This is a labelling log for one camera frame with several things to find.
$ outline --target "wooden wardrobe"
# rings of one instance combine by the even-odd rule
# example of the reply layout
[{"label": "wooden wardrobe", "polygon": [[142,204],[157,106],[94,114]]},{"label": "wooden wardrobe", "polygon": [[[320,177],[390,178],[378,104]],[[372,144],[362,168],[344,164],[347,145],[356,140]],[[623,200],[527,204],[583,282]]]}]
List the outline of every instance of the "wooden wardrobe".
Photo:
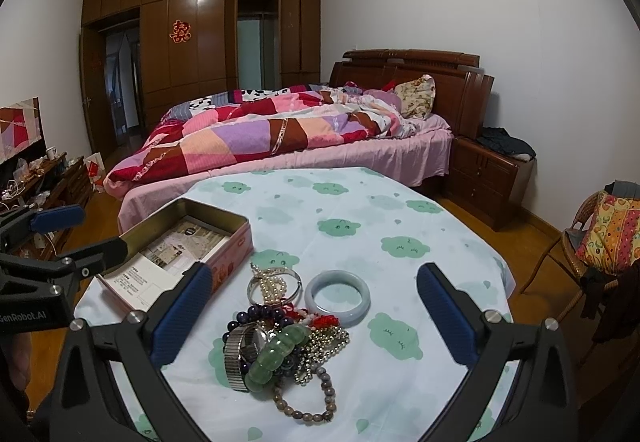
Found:
[{"label": "wooden wardrobe", "polygon": [[[82,26],[104,26],[140,11],[140,67],[145,126],[172,106],[238,86],[238,0],[84,0]],[[191,39],[175,43],[176,20]],[[280,84],[320,81],[320,0],[279,0]]]}]

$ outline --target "booklet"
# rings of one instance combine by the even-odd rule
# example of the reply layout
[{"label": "booklet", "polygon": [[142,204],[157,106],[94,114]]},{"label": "booklet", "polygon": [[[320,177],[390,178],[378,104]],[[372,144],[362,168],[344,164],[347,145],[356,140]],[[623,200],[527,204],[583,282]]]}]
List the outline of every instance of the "booklet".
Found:
[{"label": "booklet", "polygon": [[210,259],[229,238],[228,232],[185,216],[115,272],[100,279],[128,307],[146,312],[162,292],[176,286],[194,262]]}]

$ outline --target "metal screw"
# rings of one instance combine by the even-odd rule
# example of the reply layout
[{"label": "metal screw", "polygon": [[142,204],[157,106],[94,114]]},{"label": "metal screw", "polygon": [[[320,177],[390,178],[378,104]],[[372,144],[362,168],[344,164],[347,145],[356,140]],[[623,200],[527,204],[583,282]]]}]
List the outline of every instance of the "metal screw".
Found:
[{"label": "metal screw", "polygon": [[142,310],[133,310],[127,314],[127,321],[132,325],[142,323],[145,318],[145,313]]},{"label": "metal screw", "polygon": [[69,329],[74,332],[78,332],[78,330],[82,330],[84,328],[84,319],[74,319],[69,323]]},{"label": "metal screw", "polygon": [[494,325],[497,325],[500,321],[502,321],[502,314],[500,314],[497,310],[485,310],[484,319]]},{"label": "metal screw", "polygon": [[560,327],[560,324],[558,323],[558,321],[553,319],[553,317],[547,317],[545,319],[545,328],[547,330],[551,330],[552,332],[555,332],[556,330],[559,329],[559,327]]}]

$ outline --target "green jade bracelet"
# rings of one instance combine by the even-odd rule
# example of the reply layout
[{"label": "green jade bracelet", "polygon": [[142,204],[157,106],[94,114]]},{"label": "green jade bracelet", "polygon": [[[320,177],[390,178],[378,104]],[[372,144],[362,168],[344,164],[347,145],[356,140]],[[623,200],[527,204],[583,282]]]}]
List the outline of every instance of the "green jade bracelet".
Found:
[{"label": "green jade bracelet", "polygon": [[258,358],[244,376],[244,385],[250,392],[261,392],[273,377],[273,371],[281,367],[296,345],[303,344],[309,337],[309,329],[294,324],[284,327],[260,351]]}]

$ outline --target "person's hand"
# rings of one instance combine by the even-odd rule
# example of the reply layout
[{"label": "person's hand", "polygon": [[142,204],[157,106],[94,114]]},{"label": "person's hand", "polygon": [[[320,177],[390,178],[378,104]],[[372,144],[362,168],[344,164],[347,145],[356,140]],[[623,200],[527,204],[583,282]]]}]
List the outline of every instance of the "person's hand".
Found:
[{"label": "person's hand", "polygon": [[7,355],[11,382],[23,392],[31,380],[31,334],[15,335]]}]

